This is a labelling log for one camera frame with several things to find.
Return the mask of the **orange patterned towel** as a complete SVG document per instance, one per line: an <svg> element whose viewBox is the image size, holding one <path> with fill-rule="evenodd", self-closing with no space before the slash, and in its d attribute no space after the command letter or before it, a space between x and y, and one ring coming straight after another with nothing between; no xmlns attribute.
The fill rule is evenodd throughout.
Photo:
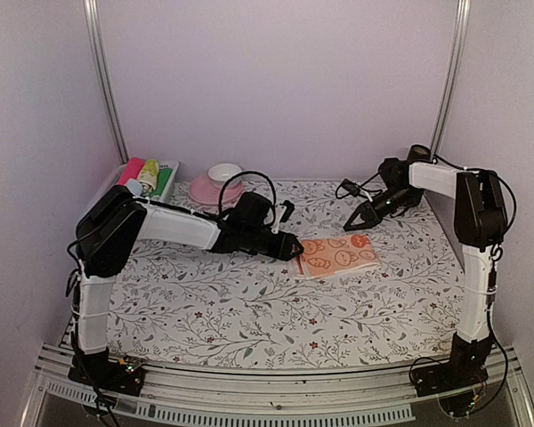
<svg viewBox="0 0 534 427"><path fill-rule="evenodd" d="M378 255L365 234L311 238L301 244L303 253L288 263L289 272L296 279L327 278L381 267Z"/></svg>

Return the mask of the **light blue towel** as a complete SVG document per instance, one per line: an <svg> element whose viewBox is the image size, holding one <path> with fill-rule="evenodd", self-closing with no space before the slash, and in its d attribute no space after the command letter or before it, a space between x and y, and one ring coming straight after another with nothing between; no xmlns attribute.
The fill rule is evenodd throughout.
<svg viewBox="0 0 534 427"><path fill-rule="evenodd" d="M140 197L144 192L143 185L135 179L128 179L125 186L135 197Z"/></svg>

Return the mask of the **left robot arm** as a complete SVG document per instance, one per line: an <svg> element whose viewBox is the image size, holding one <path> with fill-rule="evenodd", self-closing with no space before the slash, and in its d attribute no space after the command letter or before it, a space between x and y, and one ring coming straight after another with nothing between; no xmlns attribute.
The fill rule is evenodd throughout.
<svg viewBox="0 0 534 427"><path fill-rule="evenodd" d="M303 253L299 238L277 230L293 212L278 213L273 202L255 192L243 193L222 212L197 212L135 196L127 187L111 187L85 214L70 244L79 275L75 342L84 354L81 373L96 386L114 379L114 367L101 354L108 350L110 297L118 276L140 240L195 247L213 254L241 252L288 262Z"/></svg>

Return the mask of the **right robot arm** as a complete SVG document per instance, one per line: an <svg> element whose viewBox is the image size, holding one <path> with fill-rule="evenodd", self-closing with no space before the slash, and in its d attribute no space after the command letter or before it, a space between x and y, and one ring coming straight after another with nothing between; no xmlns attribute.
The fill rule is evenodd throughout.
<svg viewBox="0 0 534 427"><path fill-rule="evenodd" d="M454 231L465 262L465 297L442 380L460 388L482 368L496 342L490 310L501 245L510 228L502 181L491 170L438 165L416 157L387 158L377 174L386 190L357 206L344 230L374 228L384 217L417 205L426 190L455 202Z"/></svg>

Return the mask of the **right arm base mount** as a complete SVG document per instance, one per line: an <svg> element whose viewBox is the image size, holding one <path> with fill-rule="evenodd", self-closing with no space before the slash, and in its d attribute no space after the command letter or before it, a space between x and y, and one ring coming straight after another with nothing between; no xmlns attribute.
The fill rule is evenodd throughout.
<svg viewBox="0 0 534 427"><path fill-rule="evenodd" d="M485 367L474 367L469 371L456 370L449 362L428 357L416 359L409 368L409 381L418 397L483 385L488 379Z"/></svg>

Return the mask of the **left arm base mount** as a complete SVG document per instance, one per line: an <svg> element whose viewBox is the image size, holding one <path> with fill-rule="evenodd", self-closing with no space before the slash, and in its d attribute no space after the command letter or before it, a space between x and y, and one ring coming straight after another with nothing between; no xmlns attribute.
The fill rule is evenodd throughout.
<svg viewBox="0 0 534 427"><path fill-rule="evenodd" d="M144 385L146 371L127 359L111 361L109 350L84 354L74 350L68 378L75 383L95 386L101 391L139 397Z"/></svg>

